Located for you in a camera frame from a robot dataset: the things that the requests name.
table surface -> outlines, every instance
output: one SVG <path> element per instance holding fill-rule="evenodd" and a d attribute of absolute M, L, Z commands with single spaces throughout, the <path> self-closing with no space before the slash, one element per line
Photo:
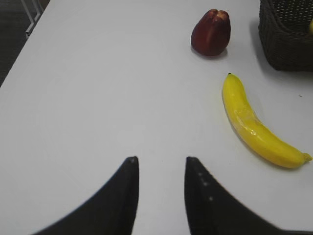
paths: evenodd
<path fill-rule="evenodd" d="M 231 41 L 208 59 L 190 48 L 210 8 Z M 313 153 L 312 73 L 275 71 L 258 37 L 258 0 L 51 1 L 0 89 L 0 234 L 30 234 L 90 198 L 138 156 L 133 234 L 189 234 L 187 156 L 281 229 L 313 230 L 313 165 L 273 166 L 227 119 L 222 84 L 239 76 L 260 120 Z"/>

wicker basket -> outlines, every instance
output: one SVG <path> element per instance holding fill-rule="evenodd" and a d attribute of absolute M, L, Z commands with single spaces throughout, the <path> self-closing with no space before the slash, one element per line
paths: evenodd
<path fill-rule="evenodd" d="M 283 71 L 313 71 L 313 0 L 261 0 L 259 35 L 268 62 Z"/>

